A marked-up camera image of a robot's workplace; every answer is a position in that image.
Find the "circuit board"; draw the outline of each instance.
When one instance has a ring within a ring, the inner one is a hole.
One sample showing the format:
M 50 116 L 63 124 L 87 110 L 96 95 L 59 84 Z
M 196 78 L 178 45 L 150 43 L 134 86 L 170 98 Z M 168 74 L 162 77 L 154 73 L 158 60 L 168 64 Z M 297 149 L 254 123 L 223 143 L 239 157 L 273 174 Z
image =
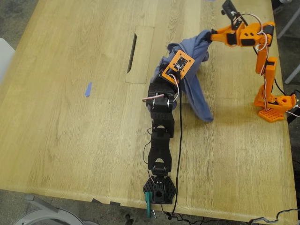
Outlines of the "circuit board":
M 174 72 L 180 71 L 180 79 L 182 79 L 191 68 L 194 61 L 195 60 L 193 58 L 185 54 L 182 50 L 178 50 L 161 76 L 167 81 L 176 85 L 174 78 L 170 76 L 170 74 L 174 74 Z

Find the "white wire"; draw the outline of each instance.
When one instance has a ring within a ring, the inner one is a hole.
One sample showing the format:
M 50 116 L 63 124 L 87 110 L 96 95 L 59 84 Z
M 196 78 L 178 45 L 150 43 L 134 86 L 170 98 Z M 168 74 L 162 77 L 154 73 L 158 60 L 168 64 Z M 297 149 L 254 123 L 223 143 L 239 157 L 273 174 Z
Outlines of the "white wire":
M 171 76 L 174 78 L 174 81 L 175 81 L 176 86 L 177 86 L 177 95 L 176 95 L 176 97 L 175 97 L 175 99 L 174 99 L 174 101 L 175 101 L 175 100 L 177 99 L 177 97 L 179 96 L 179 86 L 178 86 L 176 77 L 175 77 L 173 74 L 169 74 L 169 75 L 171 75 Z
M 175 81 L 176 86 L 177 86 L 177 91 L 178 91 L 178 92 L 177 92 L 177 95 L 176 95 L 175 99 L 173 100 L 173 101 L 175 101 L 175 100 L 177 99 L 177 97 L 179 96 L 179 86 L 178 86 L 176 77 L 175 77 L 173 74 L 169 74 L 169 75 L 171 75 L 171 76 L 174 78 L 174 81 Z M 152 96 L 152 97 L 144 97 L 144 98 L 142 98 L 142 101 L 143 101 L 143 102 L 146 102 L 146 101 L 149 100 L 149 99 L 160 98 L 160 97 L 163 97 L 163 96 L 165 96 L 165 95 L 164 95 L 164 94 L 160 94 L 160 95 L 156 95 L 156 96 Z
M 262 31 L 263 31 L 263 24 L 262 24 L 262 21 L 260 20 L 260 18 L 258 18 L 258 16 L 254 15 L 254 14 L 252 14 L 252 13 L 243 13 L 243 14 L 240 15 L 238 18 L 236 18 L 233 22 L 235 22 L 237 19 L 239 19 L 239 18 L 240 18 L 241 16 L 243 16 L 243 15 L 251 15 L 251 16 L 255 17 L 255 18 L 258 20 L 258 22 L 259 22 L 259 24 L 260 24 L 260 26 L 261 26 L 261 30 L 260 30 L 259 32 L 257 32 L 256 34 L 262 33 Z
M 294 116 L 296 116 L 296 117 L 300 117 L 300 116 L 298 116 L 298 115 L 296 115 L 296 114 L 294 114 L 294 113 L 292 113 L 292 112 L 289 112 L 289 111 L 286 111 L 286 113 L 292 114 L 292 115 L 294 115 Z
M 267 36 L 267 34 L 265 33 L 265 32 L 261 32 L 263 35 L 264 35 L 264 37 L 265 37 L 265 42 L 264 42 L 264 45 L 263 45 L 263 47 L 261 48 L 261 49 L 258 49 L 258 48 L 256 48 L 256 50 L 258 50 L 258 51 L 261 51 L 262 49 L 264 49 L 266 46 L 267 46 L 267 43 L 268 43 L 268 36 Z

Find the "cable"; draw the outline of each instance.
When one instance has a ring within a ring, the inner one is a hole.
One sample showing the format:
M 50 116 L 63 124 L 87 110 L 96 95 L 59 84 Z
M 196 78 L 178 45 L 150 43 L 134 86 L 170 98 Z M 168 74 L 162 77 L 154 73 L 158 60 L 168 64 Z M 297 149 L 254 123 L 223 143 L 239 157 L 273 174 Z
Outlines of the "cable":
M 260 24 L 260 26 L 261 26 L 261 29 L 260 29 L 260 31 L 259 31 L 258 33 L 256 33 L 256 34 L 260 34 L 260 33 L 263 31 L 262 21 L 260 20 L 260 18 L 258 18 L 258 16 L 254 15 L 254 14 L 251 14 L 251 13 L 243 13 L 243 14 L 241 14 L 239 17 L 237 17 L 233 22 L 235 22 L 237 19 L 239 19 L 239 18 L 242 17 L 243 15 L 251 15 L 251 16 L 255 17 L 255 18 L 258 20 L 258 22 L 259 22 L 259 24 Z
M 274 77 L 274 81 L 275 81 L 275 84 L 276 84 L 276 86 L 277 86 L 277 88 L 281 91 L 281 93 L 283 93 L 283 95 L 286 95 L 284 92 L 283 92 L 283 90 L 281 90 L 281 88 L 278 86 L 278 84 L 277 84 L 277 81 L 276 81 L 276 78 Z
M 173 74 L 169 74 L 169 75 L 171 75 L 171 76 L 174 78 L 174 81 L 175 81 L 176 86 L 177 86 L 177 91 L 178 91 L 178 92 L 177 92 L 176 97 L 175 97 L 174 100 L 173 100 L 173 101 L 175 101 L 175 100 L 177 99 L 178 95 L 179 95 L 179 85 L 178 85 L 178 83 L 177 83 L 176 77 L 175 77 Z
M 145 163 L 145 164 L 148 164 L 148 163 L 146 163 L 146 161 L 145 161 L 145 149 L 146 149 L 146 146 L 147 146 L 148 144 L 150 144 L 150 143 L 151 143 L 151 140 L 145 145 L 144 151 L 142 151 L 142 159 L 144 160 L 144 163 Z
M 293 160 L 293 162 L 298 163 L 298 164 L 300 165 L 300 162 L 299 162 L 299 161 Z
M 174 208 L 172 211 L 172 215 L 174 215 L 175 209 L 176 209 L 176 204 L 177 204 L 177 198 L 178 198 L 178 173 L 179 173 L 179 164 L 180 164 L 180 157 L 181 157 L 181 142 L 182 142 L 182 91 L 181 91 L 181 79 L 179 79 L 179 99 L 180 99 L 180 104 L 179 104 L 179 114 L 180 114 L 180 140 L 179 140 L 179 155 L 178 155 L 178 163 L 177 163 L 177 172 L 176 172 L 176 197 L 175 197 L 175 204 Z
M 177 221 L 185 221 L 185 222 L 188 222 L 188 224 L 190 224 L 190 225 L 191 224 L 196 224 L 198 222 L 201 222 L 199 224 L 199 225 L 201 225 L 202 223 L 208 223 L 208 222 L 211 222 L 211 221 L 222 221 L 223 220 L 223 219 L 211 219 L 211 220 L 208 220 L 208 221 L 204 221 L 204 217 L 202 217 L 202 220 L 197 220 L 197 221 L 191 222 L 188 219 L 184 219 L 183 216 L 181 214 L 179 214 L 179 213 L 177 213 L 177 214 L 180 216 L 180 219 L 178 219 L 177 216 L 174 216 L 174 215 L 172 216 L 169 212 L 165 212 L 163 210 L 162 204 L 160 204 L 160 208 L 161 208 L 161 211 L 168 216 L 168 220 L 171 220 L 172 218 L 176 218 Z
M 173 74 L 169 74 L 169 76 L 170 76 L 170 75 L 174 78 L 174 81 L 175 81 L 176 86 L 177 86 L 177 90 L 179 90 L 179 86 L 178 86 L 176 77 L 175 77 Z M 179 91 L 177 92 L 177 95 L 176 95 L 176 97 L 174 98 L 173 101 L 175 101 L 175 100 L 177 99 L 178 95 L 179 95 Z M 164 96 L 165 96 L 164 94 L 160 94 L 160 95 L 151 96 L 151 97 L 144 97 L 144 98 L 142 98 L 142 101 L 143 101 L 143 102 L 146 102 L 146 101 L 149 100 L 149 99 L 155 99 L 155 98 L 160 98 L 160 97 L 164 97 Z
M 150 127 L 150 128 L 147 129 L 147 133 L 148 133 L 148 134 L 150 134 L 150 132 L 149 132 L 150 129 L 152 129 L 152 127 Z
M 147 172 L 148 172 L 148 175 L 149 175 L 149 178 L 152 180 L 152 182 L 154 183 L 154 180 L 152 179 L 152 177 L 150 176 L 150 173 L 149 173 L 149 170 L 147 169 Z
M 292 113 L 292 112 L 289 112 L 289 111 L 286 111 L 286 113 L 292 114 L 292 115 L 295 116 L 295 117 L 300 117 L 300 116 L 298 116 L 298 115 L 296 115 L 296 114 L 294 114 L 294 113 Z
M 165 96 L 165 95 L 164 95 L 164 94 L 160 94 L 160 95 L 151 96 L 151 97 L 144 97 L 144 98 L 142 98 L 142 101 L 143 101 L 143 102 L 146 102 L 146 101 L 149 100 L 149 99 L 160 98 L 160 97 L 163 97 L 163 96 Z
M 276 215 L 276 220 L 267 220 L 265 217 L 260 217 L 260 218 L 256 218 L 256 219 L 251 219 L 249 222 L 248 222 L 248 225 L 252 225 L 252 223 L 256 223 L 258 221 L 261 221 L 263 220 L 264 222 L 266 223 L 269 223 L 269 224 L 273 224 L 273 223 L 276 223 L 278 222 L 278 216 L 280 213 L 283 213 L 283 212 L 289 212 L 289 211 L 299 211 L 300 209 L 289 209 L 289 210 L 282 210 L 280 211 L 279 213 L 277 213 Z

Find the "table surface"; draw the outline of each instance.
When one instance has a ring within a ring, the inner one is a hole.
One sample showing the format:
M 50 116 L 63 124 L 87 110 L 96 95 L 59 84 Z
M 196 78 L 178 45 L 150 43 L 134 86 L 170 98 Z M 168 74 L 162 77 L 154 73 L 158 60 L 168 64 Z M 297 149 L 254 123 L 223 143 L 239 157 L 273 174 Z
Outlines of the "table surface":
M 168 43 L 230 24 L 220 13 L 222 3 L 40 0 L 0 86 L 0 188 L 145 208 L 142 152 L 151 121 L 141 98 Z M 263 22 L 273 21 L 270 1 L 233 3 Z M 252 48 L 214 42 L 209 53 L 197 76 L 214 121 L 197 119 L 183 97 L 176 211 L 274 219 L 278 211 L 296 207 L 286 120 L 268 123 L 256 115 L 252 102 L 263 79 L 255 73 Z M 276 38 L 270 56 L 278 57 Z M 281 84 L 279 63 L 276 78 Z M 173 115 L 175 182 L 179 110 Z M 280 219 L 295 224 L 297 215 Z

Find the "fabric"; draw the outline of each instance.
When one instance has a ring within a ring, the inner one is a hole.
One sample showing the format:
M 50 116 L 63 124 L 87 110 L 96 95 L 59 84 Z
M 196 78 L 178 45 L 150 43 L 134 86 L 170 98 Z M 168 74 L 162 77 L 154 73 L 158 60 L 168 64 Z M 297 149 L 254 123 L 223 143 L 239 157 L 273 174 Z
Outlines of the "fabric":
M 154 76 L 151 78 L 150 82 L 153 82 L 158 76 L 159 66 L 162 63 L 169 64 L 176 52 L 179 49 L 182 50 L 195 60 L 192 67 L 182 79 L 182 90 L 186 93 L 188 101 L 197 117 L 203 121 L 212 121 L 210 109 L 207 103 L 205 102 L 198 78 L 196 76 L 197 70 L 199 69 L 201 62 L 206 61 L 209 56 L 207 49 L 210 46 L 210 42 L 204 40 L 207 32 L 209 32 L 209 30 L 203 30 L 195 37 L 183 39 L 179 44 L 170 43 L 167 47 L 169 51 L 169 56 L 162 57 L 162 59 L 159 62 L 159 65 L 154 71 Z

